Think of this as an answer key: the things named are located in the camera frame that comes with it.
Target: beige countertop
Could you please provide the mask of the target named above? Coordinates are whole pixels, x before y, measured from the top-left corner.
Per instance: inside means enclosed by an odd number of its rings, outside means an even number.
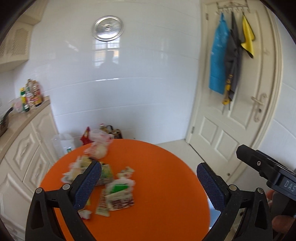
[[[23,113],[16,113],[13,111],[8,115],[8,129],[2,136],[0,136],[0,162],[21,131],[48,105],[50,105],[50,99],[46,96],[44,97],[42,105],[37,108]]]

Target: table top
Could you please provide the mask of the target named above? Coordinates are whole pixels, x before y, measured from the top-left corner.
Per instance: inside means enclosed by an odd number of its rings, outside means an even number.
[[[79,147],[62,157],[44,177],[45,191],[59,189],[62,174],[69,164],[89,145]],[[146,142],[115,139],[102,159],[116,175],[126,166],[135,170],[131,179],[135,204],[111,211],[110,217],[95,214],[101,190],[91,194],[91,218],[84,223],[97,240],[181,240],[200,241],[210,224],[207,197],[193,171],[178,157]],[[59,209],[57,218],[67,240],[73,240]]]

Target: floor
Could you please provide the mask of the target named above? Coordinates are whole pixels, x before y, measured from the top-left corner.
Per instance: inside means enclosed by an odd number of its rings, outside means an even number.
[[[160,146],[176,155],[178,158],[184,161],[194,173],[196,173],[197,165],[203,162],[203,159],[185,140],[165,142],[157,144],[157,146]]]

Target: yellow cloth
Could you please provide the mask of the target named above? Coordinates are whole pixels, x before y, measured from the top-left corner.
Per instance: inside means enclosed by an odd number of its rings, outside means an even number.
[[[250,57],[253,58],[254,48],[252,41],[255,40],[255,35],[244,14],[242,16],[242,30],[244,32],[244,43],[241,43],[241,46],[247,51]]]

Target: human hand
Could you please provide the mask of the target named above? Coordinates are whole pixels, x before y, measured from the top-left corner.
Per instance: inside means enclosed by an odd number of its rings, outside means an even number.
[[[266,197],[269,200],[272,200],[274,193],[275,193],[274,190],[270,190],[269,192],[267,192]],[[278,233],[286,234],[291,228],[294,221],[295,221],[295,218],[290,216],[285,216],[285,215],[276,216],[272,220],[272,228]]]

